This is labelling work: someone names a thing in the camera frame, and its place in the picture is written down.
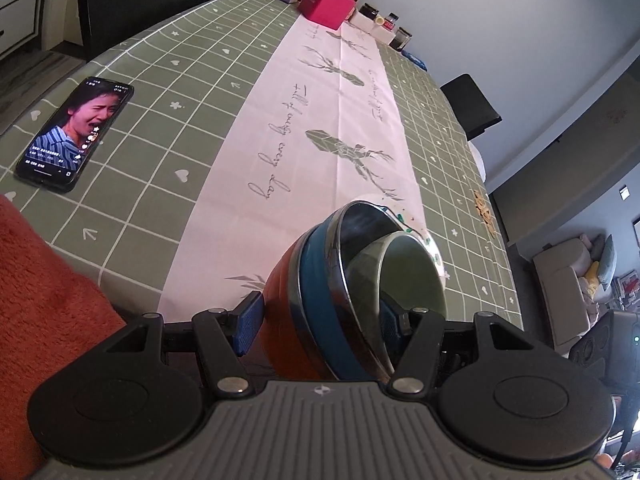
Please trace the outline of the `green ceramic bowl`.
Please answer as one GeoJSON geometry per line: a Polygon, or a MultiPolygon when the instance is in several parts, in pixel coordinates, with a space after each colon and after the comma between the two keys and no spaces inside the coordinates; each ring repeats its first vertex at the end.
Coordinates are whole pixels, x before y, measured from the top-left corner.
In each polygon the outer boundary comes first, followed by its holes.
{"type": "Polygon", "coordinates": [[[347,285],[361,324],[378,322],[382,296],[404,311],[427,308],[447,316],[442,282],[430,253],[416,237],[396,231],[360,250],[348,264],[347,285]]]}

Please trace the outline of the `orange steel-lined bowl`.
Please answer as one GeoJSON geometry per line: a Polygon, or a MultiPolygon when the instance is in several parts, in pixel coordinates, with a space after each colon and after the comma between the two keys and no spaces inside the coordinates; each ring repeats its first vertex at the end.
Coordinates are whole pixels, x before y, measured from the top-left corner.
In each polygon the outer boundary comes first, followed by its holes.
{"type": "Polygon", "coordinates": [[[299,340],[288,301],[288,267],[295,245],[284,253],[271,271],[264,296],[264,322],[259,330],[262,348],[277,375],[286,380],[333,379],[328,369],[320,364],[320,354],[311,351],[308,356],[299,340]]]}

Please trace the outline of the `blue steel-lined bowl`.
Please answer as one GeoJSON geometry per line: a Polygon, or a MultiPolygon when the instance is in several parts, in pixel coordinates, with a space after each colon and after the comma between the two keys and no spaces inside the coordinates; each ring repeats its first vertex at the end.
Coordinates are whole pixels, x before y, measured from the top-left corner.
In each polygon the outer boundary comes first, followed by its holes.
{"type": "Polygon", "coordinates": [[[303,308],[314,341],[334,375],[343,382],[373,382],[375,377],[359,363],[345,337],[334,308],[326,275],[326,231],[320,223],[300,256],[299,278],[303,308]]]}

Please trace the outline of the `beige sofa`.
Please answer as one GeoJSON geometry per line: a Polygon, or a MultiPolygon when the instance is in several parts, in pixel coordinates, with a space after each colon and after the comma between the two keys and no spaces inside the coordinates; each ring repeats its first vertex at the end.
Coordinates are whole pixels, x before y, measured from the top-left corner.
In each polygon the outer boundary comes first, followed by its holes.
{"type": "Polygon", "coordinates": [[[612,297],[617,250],[611,234],[581,235],[533,256],[544,297],[552,346],[559,354],[584,336],[604,315],[612,297]]]}

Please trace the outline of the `pile of sunflower seeds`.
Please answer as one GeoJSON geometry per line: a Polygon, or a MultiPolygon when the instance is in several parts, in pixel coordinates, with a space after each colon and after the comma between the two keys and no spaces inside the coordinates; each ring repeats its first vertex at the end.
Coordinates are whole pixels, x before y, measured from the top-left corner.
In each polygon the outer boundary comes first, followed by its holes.
{"type": "Polygon", "coordinates": [[[496,240],[500,234],[499,229],[496,226],[494,214],[488,200],[488,195],[480,190],[474,190],[474,207],[480,217],[480,220],[484,223],[488,234],[496,240]]]}

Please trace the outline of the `red orange cloth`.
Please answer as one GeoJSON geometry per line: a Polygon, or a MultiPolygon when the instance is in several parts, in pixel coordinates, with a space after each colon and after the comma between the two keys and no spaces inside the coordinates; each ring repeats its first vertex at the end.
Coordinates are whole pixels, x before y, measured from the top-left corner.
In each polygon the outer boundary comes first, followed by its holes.
{"type": "Polygon", "coordinates": [[[74,271],[1,199],[1,477],[44,458],[27,423],[32,393],[124,326],[98,286],[74,271]]]}

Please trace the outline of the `white deer table runner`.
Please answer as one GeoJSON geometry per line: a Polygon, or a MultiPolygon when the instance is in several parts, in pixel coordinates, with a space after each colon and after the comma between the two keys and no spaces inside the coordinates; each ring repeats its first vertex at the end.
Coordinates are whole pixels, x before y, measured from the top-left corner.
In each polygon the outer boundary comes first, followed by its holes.
{"type": "Polygon", "coordinates": [[[160,313],[233,308],[353,197],[423,206],[376,41],[298,18],[262,70],[201,189],[160,313]]]}

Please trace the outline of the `black chair far side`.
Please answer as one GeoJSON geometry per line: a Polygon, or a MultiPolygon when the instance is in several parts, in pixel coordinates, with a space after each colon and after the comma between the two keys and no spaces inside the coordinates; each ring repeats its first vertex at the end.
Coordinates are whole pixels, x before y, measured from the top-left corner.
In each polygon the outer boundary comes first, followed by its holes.
{"type": "Polygon", "coordinates": [[[469,141],[502,122],[502,117],[470,74],[457,76],[443,84],[440,90],[446,96],[469,141]]]}

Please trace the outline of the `black smartphone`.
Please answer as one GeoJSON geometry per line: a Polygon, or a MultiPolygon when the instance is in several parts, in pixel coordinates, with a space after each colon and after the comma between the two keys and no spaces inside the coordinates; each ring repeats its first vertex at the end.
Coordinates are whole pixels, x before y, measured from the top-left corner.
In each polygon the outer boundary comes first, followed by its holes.
{"type": "Polygon", "coordinates": [[[51,191],[70,192],[133,95],[130,84],[84,79],[29,142],[14,174],[51,191]]]}

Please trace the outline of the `blue packet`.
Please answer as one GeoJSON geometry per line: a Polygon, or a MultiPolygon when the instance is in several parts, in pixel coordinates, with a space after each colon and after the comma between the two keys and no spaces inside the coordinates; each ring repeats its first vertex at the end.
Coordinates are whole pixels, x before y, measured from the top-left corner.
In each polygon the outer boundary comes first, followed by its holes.
{"type": "Polygon", "coordinates": [[[411,54],[410,52],[406,50],[402,50],[401,55],[404,58],[406,58],[408,61],[413,63],[415,66],[420,67],[421,70],[425,70],[426,72],[428,71],[426,64],[420,58],[417,58],[415,55],[411,54]]]}

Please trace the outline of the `dark glass jar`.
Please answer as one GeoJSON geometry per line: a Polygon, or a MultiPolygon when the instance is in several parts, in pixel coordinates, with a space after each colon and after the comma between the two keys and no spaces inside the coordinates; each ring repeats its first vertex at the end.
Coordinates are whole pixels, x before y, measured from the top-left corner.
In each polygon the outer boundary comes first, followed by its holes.
{"type": "Polygon", "coordinates": [[[405,46],[412,38],[412,33],[408,30],[398,27],[394,39],[390,42],[390,47],[398,52],[405,49],[405,46]]]}

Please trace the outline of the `white rectangular box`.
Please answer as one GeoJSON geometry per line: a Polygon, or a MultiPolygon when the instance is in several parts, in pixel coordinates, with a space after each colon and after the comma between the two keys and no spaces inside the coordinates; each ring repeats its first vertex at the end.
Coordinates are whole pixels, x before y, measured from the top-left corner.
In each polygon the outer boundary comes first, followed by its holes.
{"type": "Polygon", "coordinates": [[[356,29],[365,32],[373,37],[380,44],[390,45],[390,42],[394,39],[395,33],[390,32],[382,26],[378,26],[374,21],[369,20],[359,12],[355,12],[349,19],[349,24],[355,26],[356,29]]]}

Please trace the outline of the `dark jar red label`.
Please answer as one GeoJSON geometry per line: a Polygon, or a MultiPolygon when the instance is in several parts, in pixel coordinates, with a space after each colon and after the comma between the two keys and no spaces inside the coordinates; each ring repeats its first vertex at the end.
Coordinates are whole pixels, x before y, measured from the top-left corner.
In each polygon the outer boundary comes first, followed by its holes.
{"type": "Polygon", "coordinates": [[[383,27],[391,32],[394,29],[397,21],[398,16],[396,14],[390,13],[386,16],[383,27]]]}

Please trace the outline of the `small black jar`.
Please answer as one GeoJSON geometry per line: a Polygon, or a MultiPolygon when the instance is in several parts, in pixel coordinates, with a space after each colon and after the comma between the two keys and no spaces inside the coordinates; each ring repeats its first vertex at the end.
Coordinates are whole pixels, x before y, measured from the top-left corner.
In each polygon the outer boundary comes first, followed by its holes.
{"type": "Polygon", "coordinates": [[[359,13],[372,21],[375,21],[378,17],[378,10],[370,6],[369,3],[363,3],[363,5],[360,6],[359,13]]]}

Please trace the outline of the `pink red box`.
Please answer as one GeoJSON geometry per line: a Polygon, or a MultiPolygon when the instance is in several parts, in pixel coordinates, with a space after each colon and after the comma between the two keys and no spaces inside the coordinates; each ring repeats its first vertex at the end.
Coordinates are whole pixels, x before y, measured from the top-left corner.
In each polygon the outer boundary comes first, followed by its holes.
{"type": "Polygon", "coordinates": [[[355,10],[354,0],[300,0],[297,10],[308,21],[339,29],[355,10]]]}

